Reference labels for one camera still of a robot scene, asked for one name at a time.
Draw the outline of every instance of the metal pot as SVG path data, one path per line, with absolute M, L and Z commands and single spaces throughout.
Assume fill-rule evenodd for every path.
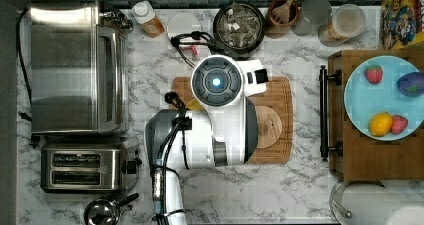
M 118 201 L 114 197 L 98 198 L 90 202 L 84 211 L 84 221 L 86 225 L 116 225 L 125 210 L 121 207 L 129 204 L 138 198 L 138 193 L 134 193 Z
M 237 22 L 237 19 L 235 18 L 236 14 L 240 14 L 240 17 L 244 17 L 245 20 L 240 19 L 239 22 Z M 247 25 L 247 21 L 251 20 L 251 18 L 255 20 L 255 26 L 252 27 Z M 254 35 L 252 36 L 252 34 L 246 32 L 246 29 L 253 27 L 256 28 L 253 33 Z M 265 19 L 261 11 L 244 2 L 230 3 L 221 8 L 213 21 L 214 38 L 217 43 L 222 45 L 235 60 L 246 60 L 250 58 L 261 44 L 264 38 L 264 33 Z M 248 36 L 251 39 L 247 43 L 237 44 L 237 42 L 240 42 L 242 39 L 230 41 L 231 39 L 228 39 L 228 34 L 231 34 L 232 36 L 237 35 L 239 37 Z

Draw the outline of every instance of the black handle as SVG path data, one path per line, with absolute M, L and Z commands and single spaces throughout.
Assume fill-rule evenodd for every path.
M 321 128 L 321 158 L 326 162 L 328 157 L 328 124 L 327 124 L 327 69 L 321 66 L 319 71 L 319 108 L 320 108 L 320 128 Z
M 128 197 L 124 198 L 124 200 L 119 202 L 118 207 L 125 206 L 125 205 L 129 204 L 130 202 L 136 200 L 138 197 L 139 197 L 138 193 L 131 194 Z
M 328 147 L 328 122 L 327 122 L 327 112 L 328 112 L 328 98 L 327 98 L 327 81 L 336 82 L 337 86 L 342 84 L 342 72 L 337 70 L 335 74 L 328 75 L 327 69 L 325 66 L 321 66 L 319 72 L 319 96 L 320 96 L 320 127 L 321 127 L 321 158 L 322 161 L 327 162 L 328 152 L 333 151 Z

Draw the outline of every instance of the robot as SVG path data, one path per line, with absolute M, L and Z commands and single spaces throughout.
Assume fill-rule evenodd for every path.
M 267 71 L 259 60 L 236 62 L 209 56 L 194 67 L 191 88 L 204 110 L 187 110 L 175 92 L 146 125 L 155 219 L 158 224 L 187 224 L 178 171 L 241 165 L 258 143 L 256 111 L 249 96 L 266 91 Z

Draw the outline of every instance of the cereal box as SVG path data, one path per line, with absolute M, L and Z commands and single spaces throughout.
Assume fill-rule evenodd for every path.
M 385 49 L 424 48 L 424 0 L 384 0 L 380 40 Z

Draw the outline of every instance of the red strawberry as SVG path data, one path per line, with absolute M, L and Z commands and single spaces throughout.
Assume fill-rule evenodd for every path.
M 372 65 L 365 70 L 365 78 L 372 84 L 377 84 L 383 79 L 383 69 L 379 65 Z
M 402 117 L 401 115 L 393 115 L 392 116 L 392 127 L 390 128 L 390 132 L 394 135 L 401 133 L 408 126 L 408 119 Z

